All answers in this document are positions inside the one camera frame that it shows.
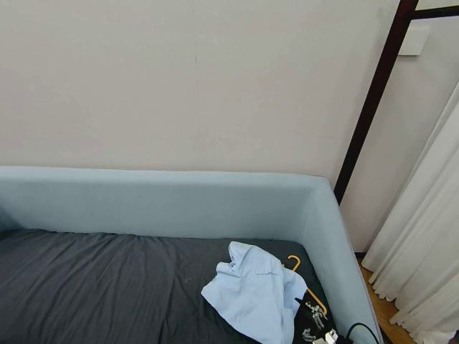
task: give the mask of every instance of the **dark wooden frame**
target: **dark wooden frame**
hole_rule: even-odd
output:
[[[344,192],[351,179],[352,172],[364,145],[366,135],[376,114],[387,81],[389,80],[395,61],[407,34],[408,26],[412,20],[441,18],[445,16],[459,16],[459,5],[440,7],[437,9],[416,10],[418,0],[400,0],[394,21],[387,35],[386,43],[382,49],[381,57],[374,72],[372,83],[366,94],[364,106],[361,109],[354,134],[346,152],[334,193],[338,204],[341,203]]]

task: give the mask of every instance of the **orange hanger hook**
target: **orange hanger hook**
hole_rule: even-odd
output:
[[[287,258],[288,258],[288,260],[290,260],[290,259],[296,259],[296,264],[295,264],[295,266],[294,266],[293,269],[292,269],[292,271],[296,271],[297,268],[298,268],[298,267],[300,266],[300,264],[301,264],[300,258],[298,258],[297,256],[295,256],[295,255],[293,255],[293,254],[291,254],[291,255],[288,256]]]

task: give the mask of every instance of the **mattress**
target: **mattress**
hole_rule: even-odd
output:
[[[264,239],[0,233],[0,343],[255,343],[201,296],[232,240],[296,270],[329,309],[305,249]]]

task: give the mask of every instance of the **light blue shirt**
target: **light blue shirt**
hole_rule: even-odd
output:
[[[306,291],[304,279],[253,245],[229,244],[230,263],[201,294],[237,331],[263,344],[291,344],[293,320]]]

